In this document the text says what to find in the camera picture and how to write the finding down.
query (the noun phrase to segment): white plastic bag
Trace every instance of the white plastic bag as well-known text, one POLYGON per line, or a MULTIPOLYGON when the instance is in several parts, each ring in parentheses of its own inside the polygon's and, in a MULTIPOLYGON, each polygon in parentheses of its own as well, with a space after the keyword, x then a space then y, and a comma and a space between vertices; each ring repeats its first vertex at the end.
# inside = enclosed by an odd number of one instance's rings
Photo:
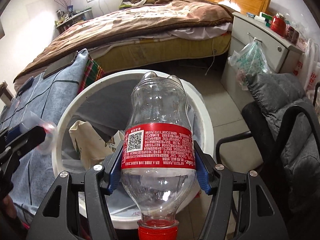
POLYGON ((239 53, 234 51, 228 58, 229 65, 237 71, 236 79, 243 90, 248 90, 245 75, 254 73, 271 73, 262 47, 256 38, 239 53))
POLYGON ((293 71, 304 90, 313 90, 320 81, 319 46, 313 39, 308 40, 306 52, 301 54, 300 60, 293 71))

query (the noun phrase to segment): gray cushion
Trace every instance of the gray cushion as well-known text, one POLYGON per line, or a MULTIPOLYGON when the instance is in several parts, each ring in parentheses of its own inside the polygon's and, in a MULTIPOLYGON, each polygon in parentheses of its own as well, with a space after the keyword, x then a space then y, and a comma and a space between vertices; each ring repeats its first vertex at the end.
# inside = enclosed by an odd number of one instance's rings
MULTIPOLYGON (((285 111, 300 102, 312 105, 298 79, 286 74, 247 75, 247 85, 265 116, 273 138, 285 111)), ((289 208, 306 210, 320 200, 320 161, 316 141, 304 114, 300 114, 281 156, 290 186, 289 208)))

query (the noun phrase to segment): bed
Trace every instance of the bed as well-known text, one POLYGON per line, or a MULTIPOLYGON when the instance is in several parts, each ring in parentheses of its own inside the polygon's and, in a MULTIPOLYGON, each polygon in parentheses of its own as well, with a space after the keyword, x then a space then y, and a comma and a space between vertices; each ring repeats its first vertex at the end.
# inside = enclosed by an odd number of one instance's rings
MULTIPOLYGON (((217 4, 223 1, 158 0, 156 5, 116 11, 73 25, 18 74, 15 89, 29 76, 37 75, 49 64, 83 48, 89 50, 105 73, 164 61, 221 55, 229 49, 231 28, 218 36, 202 39, 175 36, 171 32, 186 30, 188 34, 191 29, 204 31, 232 24, 232 12, 236 10, 217 4)), ((230 1, 242 13, 266 12, 270 3, 270 0, 230 1)))

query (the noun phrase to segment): red bottle label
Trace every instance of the red bottle label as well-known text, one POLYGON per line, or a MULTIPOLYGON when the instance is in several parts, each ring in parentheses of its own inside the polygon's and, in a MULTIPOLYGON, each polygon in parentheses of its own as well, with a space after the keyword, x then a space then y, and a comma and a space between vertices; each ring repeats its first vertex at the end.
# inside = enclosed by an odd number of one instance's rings
POLYGON ((122 169, 196 169, 191 131, 176 124, 147 123, 125 132, 122 169))

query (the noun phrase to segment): clear plastic bottle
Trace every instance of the clear plastic bottle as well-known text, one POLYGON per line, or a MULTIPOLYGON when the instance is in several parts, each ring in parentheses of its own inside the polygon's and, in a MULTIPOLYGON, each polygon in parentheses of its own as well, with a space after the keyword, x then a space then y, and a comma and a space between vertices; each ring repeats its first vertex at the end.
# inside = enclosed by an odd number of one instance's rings
POLYGON ((141 211, 140 240, 174 240, 175 214, 196 181, 188 100, 176 76, 146 73, 132 92, 122 184, 141 211))

